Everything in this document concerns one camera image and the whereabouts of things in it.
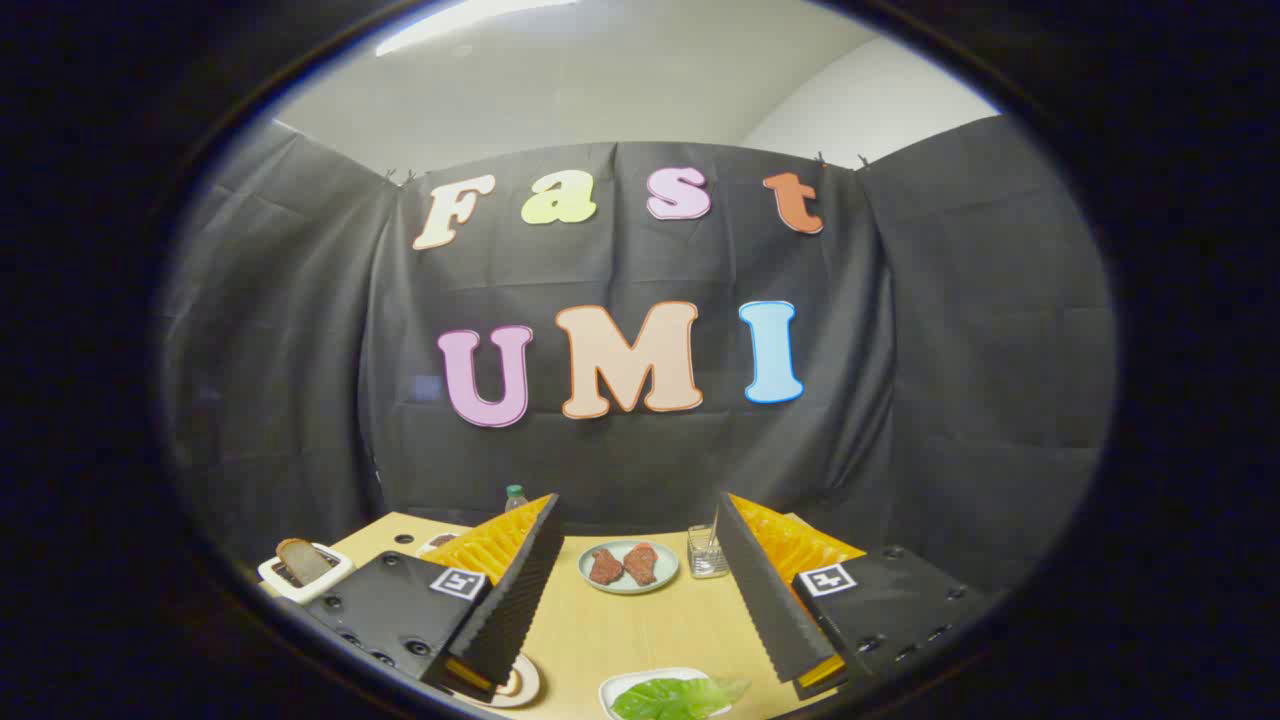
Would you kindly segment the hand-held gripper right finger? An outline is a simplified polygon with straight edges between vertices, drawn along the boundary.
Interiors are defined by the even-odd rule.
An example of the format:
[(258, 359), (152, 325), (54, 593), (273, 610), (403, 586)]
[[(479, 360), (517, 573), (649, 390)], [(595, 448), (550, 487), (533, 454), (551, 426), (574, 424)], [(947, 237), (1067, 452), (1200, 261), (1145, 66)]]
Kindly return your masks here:
[(777, 678), (863, 700), (945, 656), (998, 597), (887, 544), (859, 550), (721, 495), (716, 536)]

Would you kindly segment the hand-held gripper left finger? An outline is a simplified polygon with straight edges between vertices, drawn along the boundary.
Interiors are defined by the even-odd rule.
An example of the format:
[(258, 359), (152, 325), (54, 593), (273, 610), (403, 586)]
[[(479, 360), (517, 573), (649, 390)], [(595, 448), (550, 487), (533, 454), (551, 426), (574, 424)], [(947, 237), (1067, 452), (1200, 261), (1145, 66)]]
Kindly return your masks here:
[(314, 630), (408, 682), (489, 701), (506, 684), (564, 543), (545, 495), (422, 556), (389, 550), (300, 606)]

